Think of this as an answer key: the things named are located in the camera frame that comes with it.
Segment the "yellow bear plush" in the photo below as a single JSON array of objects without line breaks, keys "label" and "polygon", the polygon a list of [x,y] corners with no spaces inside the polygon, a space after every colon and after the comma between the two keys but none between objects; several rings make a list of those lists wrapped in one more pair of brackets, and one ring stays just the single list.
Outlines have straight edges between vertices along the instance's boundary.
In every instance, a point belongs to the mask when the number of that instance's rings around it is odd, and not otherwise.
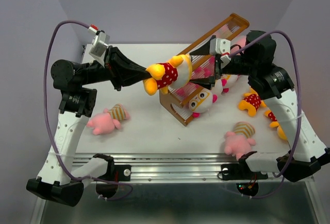
[{"label": "yellow bear plush", "polygon": [[269,124],[270,128],[276,128],[277,135],[279,136],[280,139],[287,141],[287,137],[282,130],[278,120],[276,119],[275,115],[271,110],[267,110],[264,112],[264,115],[271,121]]},{"label": "yellow bear plush", "polygon": [[254,117],[260,107],[266,107],[265,102],[261,100],[260,96],[253,88],[250,88],[248,93],[244,93],[243,97],[244,98],[238,104],[238,109],[246,111],[250,117]]},{"label": "yellow bear plush", "polygon": [[149,95],[157,91],[167,94],[169,88],[184,87],[192,76],[192,60],[190,55],[178,55],[165,63],[155,63],[146,68],[150,77],[143,80],[144,90]]}]

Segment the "white glasses plush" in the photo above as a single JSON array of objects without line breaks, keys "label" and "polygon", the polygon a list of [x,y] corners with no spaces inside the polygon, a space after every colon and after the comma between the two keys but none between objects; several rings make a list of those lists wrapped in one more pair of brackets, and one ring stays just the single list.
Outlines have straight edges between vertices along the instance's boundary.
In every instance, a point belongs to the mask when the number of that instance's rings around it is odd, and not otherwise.
[{"label": "white glasses plush", "polygon": [[221,82],[223,87],[223,93],[228,93],[230,88],[237,82],[239,76],[237,75],[222,75]]},{"label": "white glasses plush", "polygon": [[214,86],[211,89],[213,95],[221,95],[223,92],[223,80],[219,79],[215,82]]},{"label": "white glasses plush", "polygon": [[[177,94],[180,97],[187,97],[199,86],[193,83],[189,83],[186,86],[177,90]],[[185,105],[186,109],[192,112],[193,117],[199,117],[201,113],[207,112],[214,102],[217,101],[217,95],[213,95],[211,90],[203,88]]]}]

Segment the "pink plush with wheels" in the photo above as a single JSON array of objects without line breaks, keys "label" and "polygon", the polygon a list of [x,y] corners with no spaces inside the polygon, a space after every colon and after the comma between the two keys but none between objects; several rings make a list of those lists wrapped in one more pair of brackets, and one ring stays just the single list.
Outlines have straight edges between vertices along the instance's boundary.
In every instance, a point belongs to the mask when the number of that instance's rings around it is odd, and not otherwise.
[{"label": "pink plush with wheels", "polygon": [[[222,28],[220,28],[219,32],[220,32],[219,37],[223,38],[223,39],[228,39],[228,37],[233,34],[233,31],[230,30],[228,26],[223,26]],[[230,50],[230,52],[233,53],[233,52],[239,50],[240,47],[244,47],[245,42],[246,42],[246,35],[241,35],[241,34],[237,35],[235,38],[231,39],[231,46],[233,46],[235,44],[237,46],[232,48]]]}]

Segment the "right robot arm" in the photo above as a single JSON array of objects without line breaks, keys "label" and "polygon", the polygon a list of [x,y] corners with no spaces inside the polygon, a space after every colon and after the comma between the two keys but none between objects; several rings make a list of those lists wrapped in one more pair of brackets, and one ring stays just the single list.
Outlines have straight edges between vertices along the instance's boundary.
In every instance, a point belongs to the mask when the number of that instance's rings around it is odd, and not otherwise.
[{"label": "right robot arm", "polygon": [[238,160],[237,172],[248,178],[255,172],[273,173],[290,182],[312,176],[329,163],[329,148],[318,138],[302,110],[299,73],[293,82],[287,71],[273,63],[276,42],[271,32],[250,31],[245,46],[235,52],[229,40],[212,36],[191,51],[191,56],[215,57],[214,73],[192,83],[211,89],[223,74],[246,75],[252,87],[273,112],[287,137],[290,149],[284,154],[252,151]]}]

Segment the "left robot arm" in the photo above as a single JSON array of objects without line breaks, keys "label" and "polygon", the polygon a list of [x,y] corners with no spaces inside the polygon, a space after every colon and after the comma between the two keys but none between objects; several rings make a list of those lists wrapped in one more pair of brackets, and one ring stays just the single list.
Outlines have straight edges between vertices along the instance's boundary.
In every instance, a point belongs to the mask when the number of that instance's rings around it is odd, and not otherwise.
[{"label": "left robot arm", "polygon": [[96,103],[97,90],[86,85],[110,81],[120,91],[151,76],[117,47],[90,46],[87,52],[92,57],[89,63],[57,60],[50,69],[53,86],[61,92],[57,130],[52,134],[47,127],[51,148],[38,175],[26,185],[39,198],[68,206],[76,206],[92,182],[120,185],[112,156],[97,153],[84,166],[72,169],[80,137]]}]

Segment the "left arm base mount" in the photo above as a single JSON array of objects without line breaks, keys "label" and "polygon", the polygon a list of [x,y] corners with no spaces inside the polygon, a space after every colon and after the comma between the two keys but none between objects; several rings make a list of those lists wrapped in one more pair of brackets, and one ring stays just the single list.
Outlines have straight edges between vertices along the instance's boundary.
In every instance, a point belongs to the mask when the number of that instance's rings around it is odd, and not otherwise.
[{"label": "left arm base mount", "polygon": [[101,176],[106,181],[114,181],[119,184],[105,184],[97,182],[95,191],[99,199],[105,201],[121,200],[130,195],[133,187],[129,184],[131,176],[131,165],[114,165],[110,173]]}]

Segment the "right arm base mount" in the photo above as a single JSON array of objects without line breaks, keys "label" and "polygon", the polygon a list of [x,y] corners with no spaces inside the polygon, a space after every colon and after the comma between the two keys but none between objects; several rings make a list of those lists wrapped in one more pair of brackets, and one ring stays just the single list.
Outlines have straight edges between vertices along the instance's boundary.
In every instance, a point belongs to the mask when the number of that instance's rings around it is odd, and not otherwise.
[{"label": "right arm base mount", "polygon": [[244,196],[255,197],[259,191],[258,180],[268,179],[267,173],[252,172],[239,163],[222,164],[217,177],[224,181],[238,181],[236,188]]}]

